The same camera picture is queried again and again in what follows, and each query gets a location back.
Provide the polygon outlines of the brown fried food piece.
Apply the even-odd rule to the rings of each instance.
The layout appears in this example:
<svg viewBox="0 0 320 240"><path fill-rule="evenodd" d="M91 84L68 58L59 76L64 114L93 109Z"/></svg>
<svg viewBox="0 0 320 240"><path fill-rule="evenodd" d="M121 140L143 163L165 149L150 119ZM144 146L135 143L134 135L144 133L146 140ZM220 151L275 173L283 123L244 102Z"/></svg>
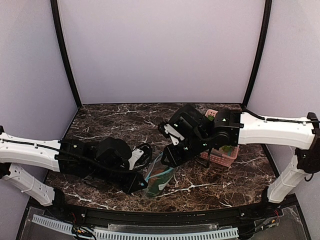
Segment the brown fried food piece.
<svg viewBox="0 0 320 240"><path fill-rule="evenodd" d="M152 177L152 176L161 174L161 173L163 173L163 172L164 172L163 169L157 169L157 170L153 171L153 172L150 174L150 176Z"/></svg>

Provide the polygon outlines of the clear zip top bag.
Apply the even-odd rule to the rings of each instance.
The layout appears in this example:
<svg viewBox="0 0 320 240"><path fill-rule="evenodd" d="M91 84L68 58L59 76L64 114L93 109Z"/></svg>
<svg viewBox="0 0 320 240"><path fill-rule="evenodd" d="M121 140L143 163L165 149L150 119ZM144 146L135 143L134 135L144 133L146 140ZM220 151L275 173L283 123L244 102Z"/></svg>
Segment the clear zip top bag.
<svg viewBox="0 0 320 240"><path fill-rule="evenodd" d="M174 177L175 168L162 164L163 157L167 160L161 152L148 167L144 175L148 186L143 190L142 199L157 197Z"/></svg>

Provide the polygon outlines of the green cucumber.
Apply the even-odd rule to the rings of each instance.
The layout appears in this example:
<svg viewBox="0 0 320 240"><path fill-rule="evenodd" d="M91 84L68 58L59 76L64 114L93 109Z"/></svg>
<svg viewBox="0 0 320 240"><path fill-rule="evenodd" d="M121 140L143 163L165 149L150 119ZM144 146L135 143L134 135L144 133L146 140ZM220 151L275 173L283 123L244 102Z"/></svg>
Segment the green cucumber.
<svg viewBox="0 0 320 240"><path fill-rule="evenodd" d="M148 180L148 187L146 189L146 197L147 198L154 198L160 194L167 186L167 184L172 179L172 175L159 175L151 177Z"/></svg>

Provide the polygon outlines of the pink plastic basket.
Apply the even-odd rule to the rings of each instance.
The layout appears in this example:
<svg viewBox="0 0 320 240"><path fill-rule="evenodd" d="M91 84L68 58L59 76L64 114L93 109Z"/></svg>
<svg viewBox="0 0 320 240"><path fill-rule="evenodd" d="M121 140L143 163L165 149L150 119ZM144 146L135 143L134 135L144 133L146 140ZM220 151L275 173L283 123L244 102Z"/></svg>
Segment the pink plastic basket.
<svg viewBox="0 0 320 240"><path fill-rule="evenodd" d="M213 109L208 109L205 113L205 116L207 117L208 115L213 115L216 116L218 111L213 110ZM239 148L240 146L234 146L233 151L230 154L225 154L222 150L216 150L212 149L210 153L209 160L212 163L224 166L224 167L230 167L232 163L237 159L238 153L239 153ZM203 160L208 160L208 153L209 151L202 152L200 154L200 158Z"/></svg>

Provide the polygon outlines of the green grape bunch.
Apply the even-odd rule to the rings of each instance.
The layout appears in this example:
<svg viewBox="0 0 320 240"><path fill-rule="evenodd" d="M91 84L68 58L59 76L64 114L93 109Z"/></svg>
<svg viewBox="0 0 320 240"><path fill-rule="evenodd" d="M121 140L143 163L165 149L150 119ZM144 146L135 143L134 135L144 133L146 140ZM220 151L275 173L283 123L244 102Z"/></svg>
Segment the green grape bunch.
<svg viewBox="0 0 320 240"><path fill-rule="evenodd" d="M231 152L233 151L234 147L233 146L230 146L230 145L225 145L225 146L222 146L220 148L221 151L223 151L225 154L228 154L230 155Z"/></svg>

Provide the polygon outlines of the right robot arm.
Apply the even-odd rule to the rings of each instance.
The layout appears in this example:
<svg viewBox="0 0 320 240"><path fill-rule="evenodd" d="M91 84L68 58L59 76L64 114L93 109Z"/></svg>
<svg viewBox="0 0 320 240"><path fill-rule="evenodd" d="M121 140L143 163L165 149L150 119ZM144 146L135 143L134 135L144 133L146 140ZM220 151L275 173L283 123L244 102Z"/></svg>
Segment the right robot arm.
<svg viewBox="0 0 320 240"><path fill-rule="evenodd" d="M300 118L260 116L247 109L218 111L213 120L187 104L159 132L172 143L161 163L176 168L204 152L225 146L270 144L294 147L294 155L280 176L265 190L264 200L280 204L307 175L320 171L320 121L313 112Z"/></svg>

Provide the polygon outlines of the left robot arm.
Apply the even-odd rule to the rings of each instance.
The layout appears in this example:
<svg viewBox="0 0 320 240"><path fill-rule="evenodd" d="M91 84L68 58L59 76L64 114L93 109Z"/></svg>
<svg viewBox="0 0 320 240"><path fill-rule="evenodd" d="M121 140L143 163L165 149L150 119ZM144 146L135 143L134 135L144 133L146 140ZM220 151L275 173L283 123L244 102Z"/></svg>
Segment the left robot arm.
<svg viewBox="0 0 320 240"><path fill-rule="evenodd" d="M35 166L79 178L92 177L115 184L131 194L148 184L140 170L152 160L152 147L143 143L134 149L119 138L83 142L76 139L34 140L0 130L0 178L35 199L44 207L65 201L62 190L48 186L22 166Z"/></svg>

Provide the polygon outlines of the black front table rail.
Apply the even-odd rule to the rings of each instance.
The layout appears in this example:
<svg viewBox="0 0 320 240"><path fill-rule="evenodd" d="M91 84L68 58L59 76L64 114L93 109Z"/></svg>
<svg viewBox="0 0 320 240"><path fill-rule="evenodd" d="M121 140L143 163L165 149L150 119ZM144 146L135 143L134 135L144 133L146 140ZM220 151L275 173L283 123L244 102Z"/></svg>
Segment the black front table rail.
<svg viewBox="0 0 320 240"><path fill-rule="evenodd" d="M272 212L262 209L259 203L241 207L191 212L133 212L106 210L65 204L51 207L49 211L56 217L75 221L85 226L106 226L108 224L131 226L182 226L218 223L221 226L252 225L255 220L272 216Z"/></svg>

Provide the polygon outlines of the right black frame post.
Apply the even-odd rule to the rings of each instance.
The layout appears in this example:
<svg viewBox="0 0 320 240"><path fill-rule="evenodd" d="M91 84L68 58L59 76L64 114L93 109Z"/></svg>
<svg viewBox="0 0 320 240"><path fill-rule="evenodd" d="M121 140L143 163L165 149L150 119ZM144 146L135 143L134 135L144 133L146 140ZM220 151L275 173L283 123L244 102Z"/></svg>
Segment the right black frame post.
<svg viewBox="0 0 320 240"><path fill-rule="evenodd" d="M262 16L262 22L261 22L261 28L260 28L256 53L255 53L254 61L252 64L252 69L249 76L246 91L241 104L241 107L243 109L246 108L250 102L250 98L251 98L251 95L255 86L255 82L257 79L257 74L258 74L261 59L263 56L263 51L264 51L268 28L269 28L270 16L272 11L272 3L273 3L272 0L265 0L264 2L263 16Z"/></svg>

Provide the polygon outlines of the black frame post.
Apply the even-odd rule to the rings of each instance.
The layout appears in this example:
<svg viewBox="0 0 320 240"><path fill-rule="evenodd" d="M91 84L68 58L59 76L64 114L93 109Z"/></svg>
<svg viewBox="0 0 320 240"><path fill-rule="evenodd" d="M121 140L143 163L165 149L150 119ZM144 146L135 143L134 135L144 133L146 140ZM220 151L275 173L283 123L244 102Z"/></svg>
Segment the black frame post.
<svg viewBox="0 0 320 240"><path fill-rule="evenodd" d="M50 6L51 6L51 12L52 12L52 19L55 29L55 34L58 42L58 47L60 51L60 56L62 59L62 63L64 66L65 74L68 80L68 84L74 99L74 102L76 104L77 109L80 109L82 107L82 102L80 99L80 95L76 86L75 78L72 72L71 63L69 60L68 52L67 52L67 46L65 43L65 38L63 34L63 28L62 28L62 21L60 18L60 11L58 6L57 0L50 0Z"/></svg>
<svg viewBox="0 0 320 240"><path fill-rule="evenodd" d="M243 109L246 108L250 102L250 98L251 98L251 95L255 86L255 82L257 79L257 74L258 74L261 59L263 56L263 51L264 51L268 28L269 28L270 16L272 11L272 3L273 3L272 0L265 0L264 2L263 16L262 16L262 22L261 22L261 28L260 28L256 53L255 53L254 61L252 64L252 69L249 76L246 91L241 104L241 107Z"/></svg>

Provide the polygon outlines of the left black frame post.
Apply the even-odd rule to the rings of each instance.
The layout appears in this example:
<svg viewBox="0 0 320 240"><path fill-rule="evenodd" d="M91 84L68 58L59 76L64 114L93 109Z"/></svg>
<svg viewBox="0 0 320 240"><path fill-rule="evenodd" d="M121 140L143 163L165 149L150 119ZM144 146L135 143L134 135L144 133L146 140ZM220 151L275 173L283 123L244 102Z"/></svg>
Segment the left black frame post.
<svg viewBox="0 0 320 240"><path fill-rule="evenodd" d="M80 109L82 107L82 102L80 99L80 95L76 86L75 78L72 72L71 63L69 60L68 52L67 52L67 46L65 43L65 38L63 34L63 28L62 28L62 21L60 18L60 11L58 6L57 0L50 0L50 6L51 6L51 12L52 12L52 19L55 29L55 34L58 42L58 47L60 51L60 56L62 59L62 63L64 66L65 74L68 80L68 84L74 99L74 102L76 104L77 109Z"/></svg>

